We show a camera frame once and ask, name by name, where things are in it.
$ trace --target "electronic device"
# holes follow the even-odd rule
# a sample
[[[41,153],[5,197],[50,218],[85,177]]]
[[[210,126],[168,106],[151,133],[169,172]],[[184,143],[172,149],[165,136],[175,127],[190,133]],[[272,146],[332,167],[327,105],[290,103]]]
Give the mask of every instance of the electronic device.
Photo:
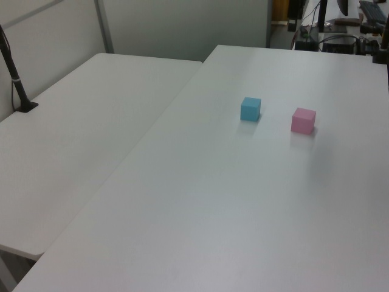
[[[376,33],[381,35],[384,32],[384,26],[381,23],[362,23],[359,27],[359,32],[363,34]]]
[[[386,64],[388,68],[388,82],[389,82],[389,16],[387,23],[382,33],[382,41],[379,50],[373,55],[373,63]]]
[[[323,52],[354,55],[354,48],[359,46],[353,38],[336,38],[323,43]]]
[[[378,6],[378,4],[370,2],[370,1],[359,1],[360,8],[363,13],[366,15],[367,21],[369,23],[381,23],[385,24],[387,21],[387,17]]]
[[[379,52],[379,46],[380,45],[376,40],[362,40],[362,42],[360,43],[360,54],[363,56],[376,55]]]
[[[289,0],[289,7],[287,9],[287,17],[289,18],[287,24],[288,32],[296,31],[297,20],[303,17],[305,1],[306,0]]]
[[[288,14],[287,14],[287,17],[289,18],[287,30],[289,32],[295,32],[297,29],[297,19],[301,19],[301,17],[299,17],[300,16],[299,11],[300,11],[302,1],[304,1],[304,0],[289,0],[289,8],[288,8]],[[326,16],[326,10],[327,10],[327,2],[328,2],[328,0],[321,0],[320,1],[320,8],[319,8],[319,12],[318,12],[318,21],[317,21],[317,26],[319,27],[319,32],[346,33],[347,32],[346,27],[345,26],[337,26],[334,24],[334,21],[332,21],[332,25],[330,27],[325,27],[325,16]],[[348,0],[337,0],[337,3],[338,3],[340,11],[344,15],[347,16],[348,15]]]
[[[340,11],[343,13],[343,15],[347,16],[348,15],[348,1],[344,0],[337,0],[338,1],[338,6]]]
[[[318,49],[318,28],[311,27],[309,33],[306,33],[306,28],[300,29],[300,33],[296,37],[295,50],[310,50],[316,52]]]

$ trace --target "cable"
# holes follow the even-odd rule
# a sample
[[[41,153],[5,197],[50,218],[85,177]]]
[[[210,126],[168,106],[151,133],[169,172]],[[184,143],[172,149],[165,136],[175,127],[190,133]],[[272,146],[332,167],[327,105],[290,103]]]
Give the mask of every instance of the cable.
[[[320,5],[320,2],[321,2],[321,1],[319,1],[318,4],[312,9],[312,11],[310,12],[310,14],[308,14],[307,16],[305,16],[305,17],[303,18],[303,20],[301,21],[301,25],[298,27],[298,29],[297,29],[296,32],[294,33],[294,36],[293,36],[293,39],[292,39],[292,42],[291,42],[291,49],[293,49],[293,45],[294,45],[294,43],[295,43],[295,40],[296,40],[296,37],[297,37],[297,33],[298,33],[298,31],[300,30],[300,28],[303,26],[304,20],[306,20],[312,13],[316,13],[317,7]]]
[[[365,38],[364,36],[359,37],[359,41],[365,40],[368,44],[370,44],[370,40],[368,38]]]
[[[325,43],[326,41],[336,40],[338,38],[355,38],[356,41],[355,41],[355,43],[353,43],[353,46],[355,46],[355,45],[358,46],[360,44],[360,38],[357,38],[354,35],[333,35],[333,36],[329,36],[329,37],[325,38],[322,41],[319,41],[318,45],[321,43]]]
[[[336,40],[338,38],[355,38],[357,41],[359,41],[359,39],[354,35],[333,35],[333,36],[329,36],[329,37],[325,38],[322,41],[319,41],[318,43],[321,44],[321,43],[324,43],[326,41]]]
[[[12,109],[13,112],[15,112],[15,105],[13,104],[13,81],[11,80],[11,103],[12,103]]]
[[[317,10],[317,7],[320,5],[320,2],[321,2],[321,1],[319,1],[318,4],[317,4],[316,7],[315,7],[314,16],[312,17],[311,28],[312,28],[312,26],[314,25],[316,10]]]
[[[11,46],[10,46],[10,43],[8,42],[7,36],[5,35],[4,31],[2,31],[1,34],[3,35],[5,42],[7,43],[7,47],[8,47],[8,50],[10,51],[10,55],[12,55],[11,54]],[[15,112],[16,111],[15,105],[13,103],[13,80],[11,80],[11,104],[12,104],[12,110],[13,110],[13,112]]]
[[[310,12],[310,14],[308,14],[307,16],[305,16],[304,18],[303,18],[303,20],[301,21],[301,26],[303,26],[303,22],[304,22],[304,20],[306,20],[316,9],[317,9],[317,7],[320,5],[320,1],[318,2],[318,4],[315,6],[315,8],[313,8],[312,9],[312,11]]]

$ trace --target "white table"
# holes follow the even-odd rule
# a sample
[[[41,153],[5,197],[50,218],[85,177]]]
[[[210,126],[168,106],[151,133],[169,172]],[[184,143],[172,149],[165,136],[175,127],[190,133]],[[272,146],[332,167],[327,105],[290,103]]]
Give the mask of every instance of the white table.
[[[0,249],[38,259],[200,62],[98,54],[0,123]]]
[[[385,66],[218,46],[15,292],[387,292],[388,177]]]

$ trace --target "floor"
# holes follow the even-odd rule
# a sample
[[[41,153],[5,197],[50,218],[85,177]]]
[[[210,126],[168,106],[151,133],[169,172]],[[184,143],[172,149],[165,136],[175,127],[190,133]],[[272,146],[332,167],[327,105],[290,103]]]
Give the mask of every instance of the floor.
[[[11,292],[34,264],[33,260],[0,251],[0,292]]]
[[[301,19],[297,21],[297,27],[301,25]],[[272,33],[270,36],[270,48],[272,49],[291,49],[291,42],[294,32],[288,32],[285,25],[272,25]]]

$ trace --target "white wall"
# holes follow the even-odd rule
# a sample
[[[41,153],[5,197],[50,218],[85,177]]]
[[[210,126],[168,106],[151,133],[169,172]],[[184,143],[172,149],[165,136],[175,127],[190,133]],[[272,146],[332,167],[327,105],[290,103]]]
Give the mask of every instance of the white wall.
[[[265,47],[271,0],[101,0],[117,54],[204,61],[218,44]]]
[[[4,32],[29,99],[105,51],[94,0],[65,0]],[[12,113],[10,96],[11,78],[1,56],[0,120]]]

